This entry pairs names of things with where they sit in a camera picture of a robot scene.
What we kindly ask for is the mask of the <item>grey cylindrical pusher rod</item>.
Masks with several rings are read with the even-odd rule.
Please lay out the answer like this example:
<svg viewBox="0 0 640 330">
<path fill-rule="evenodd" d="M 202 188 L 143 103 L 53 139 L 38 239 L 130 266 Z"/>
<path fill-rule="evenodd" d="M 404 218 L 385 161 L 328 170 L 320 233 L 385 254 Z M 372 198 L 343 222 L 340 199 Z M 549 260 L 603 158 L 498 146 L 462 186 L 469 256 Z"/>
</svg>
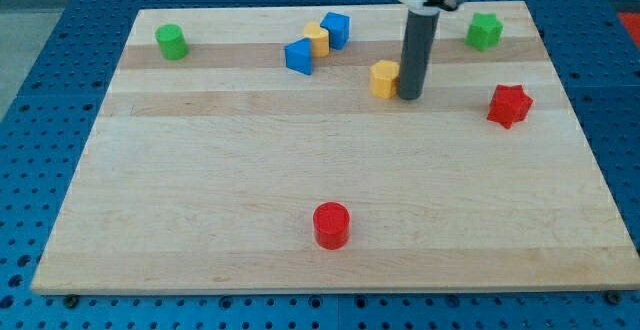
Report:
<svg viewBox="0 0 640 330">
<path fill-rule="evenodd" d="M 408 12 L 397 88 L 403 100 L 416 100 L 422 95 L 438 20 L 438 12 L 432 15 Z"/>
</svg>

